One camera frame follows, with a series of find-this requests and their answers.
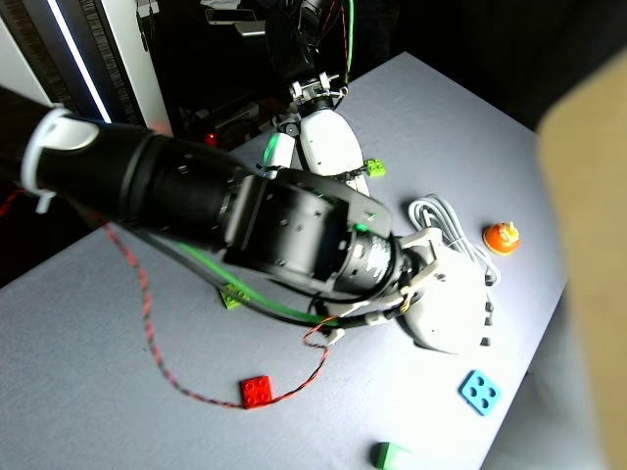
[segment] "lego brick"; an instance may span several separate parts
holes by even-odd
[[[414,468],[413,454],[410,450],[392,443],[378,445],[376,462],[374,465],[380,470],[406,470]]]
[[[499,388],[480,370],[470,372],[459,392],[482,416],[489,414],[501,398]]]
[[[366,172],[371,178],[385,176],[385,165],[381,160],[366,160]]]
[[[235,286],[228,284],[226,285],[226,290],[231,291],[236,293],[238,296],[249,300],[250,298],[244,294],[242,291],[239,291]],[[242,304],[237,301],[236,299],[232,298],[231,296],[229,296],[227,293],[224,293],[224,291],[219,291],[220,296],[222,297],[222,302],[224,303],[224,306],[231,310],[233,308],[237,308],[239,306],[241,306]]]
[[[272,400],[270,378],[266,375],[243,380],[241,382],[241,387],[242,400],[244,407],[247,409],[263,406]]]

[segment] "orange object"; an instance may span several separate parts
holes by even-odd
[[[511,255],[520,246],[520,234],[513,222],[497,223],[483,231],[483,242],[497,255]]]

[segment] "green block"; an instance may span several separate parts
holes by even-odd
[[[247,301],[250,300],[250,297],[248,297],[242,291],[238,291],[237,288],[235,286],[232,286],[231,284],[227,284],[226,285],[226,290],[234,292],[235,294],[237,294],[242,299],[245,299]],[[219,294],[222,296],[222,302],[224,303],[224,306],[228,310],[231,310],[233,308],[238,308],[239,306],[242,305],[241,302],[239,302],[238,300],[232,298],[231,296],[228,295],[228,293],[225,293],[222,290],[219,291]]]
[[[381,470],[411,469],[413,454],[410,450],[392,443],[379,444],[379,451],[375,462],[376,468]]]
[[[380,178],[381,176],[385,176],[385,165],[382,160],[366,160],[365,165],[365,171],[371,178]]]

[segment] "gray table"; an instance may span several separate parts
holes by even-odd
[[[341,113],[365,156],[387,165],[370,189],[398,234],[411,231],[407,202],[429,192],[454,205],[476,242],[486,223],[517,223],[521,248],[498,259],[493,346],[445,355],[416,348],[395,323],[362,328],[290,400],[252,411],[202,405],[153,365],[134,274],[98,231],[0,291],[0,468],[366,469],[381,441],[412,448],[416,468],[480,467],[564,286],[534,134],[409,55],[357,80]],[[254,162],[264,146],[235,154]],[[279,394],[316,366],[302,328],[223,309],[193,274],[123,238],[150,274],[158,340],[181,382],[238,400],[241,379],[270,375]],[[503,391],[487,417],[458,395],[475,368]]]

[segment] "blurry beige foreground object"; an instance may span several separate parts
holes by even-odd
[[[553,107],[540,136],[604,451],[627,469],[627,53]]]

